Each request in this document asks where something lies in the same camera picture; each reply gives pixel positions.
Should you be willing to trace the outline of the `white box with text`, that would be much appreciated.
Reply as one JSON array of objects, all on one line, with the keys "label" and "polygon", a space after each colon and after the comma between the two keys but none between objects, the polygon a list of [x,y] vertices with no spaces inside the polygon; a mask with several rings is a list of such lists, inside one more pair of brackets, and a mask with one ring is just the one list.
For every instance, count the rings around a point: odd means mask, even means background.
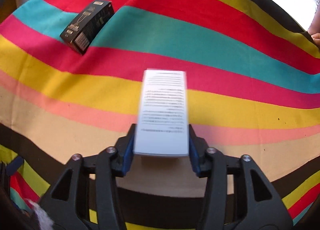
[{"label": "white box with text", "polygon": [[185,72],[144,71],[133,151],[151,157],[189,155]]}]

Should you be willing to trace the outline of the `striped colourful tablecloth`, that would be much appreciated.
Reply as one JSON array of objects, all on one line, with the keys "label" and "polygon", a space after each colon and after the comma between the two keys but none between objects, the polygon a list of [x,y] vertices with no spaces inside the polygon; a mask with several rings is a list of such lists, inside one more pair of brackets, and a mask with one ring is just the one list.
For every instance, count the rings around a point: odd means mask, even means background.
[{"label": "striped colourful tablecloth", "polygon": [[[189,127],[250,155],[292,229],[319,229],[319,46],[272,0],[108,0],[81,55],[60,34],[94,0],[29,0],[1,23],[1,229],[40,229],[75,154],[137,125],[144,71],[183,71]],[[197,229],[206,178],[187,157],[136,155],[117,193],[126,229]]]}]

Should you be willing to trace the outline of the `black product box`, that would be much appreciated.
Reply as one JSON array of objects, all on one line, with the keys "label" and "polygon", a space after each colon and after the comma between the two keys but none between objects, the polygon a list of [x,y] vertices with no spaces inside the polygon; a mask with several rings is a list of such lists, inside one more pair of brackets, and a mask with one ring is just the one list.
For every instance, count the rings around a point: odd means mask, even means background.
[{"label": "black product box", "polygon": [[97,34],[114,15],[112,2],[94,0],[85,7],[60,34],[60,38],[84,55]]}]

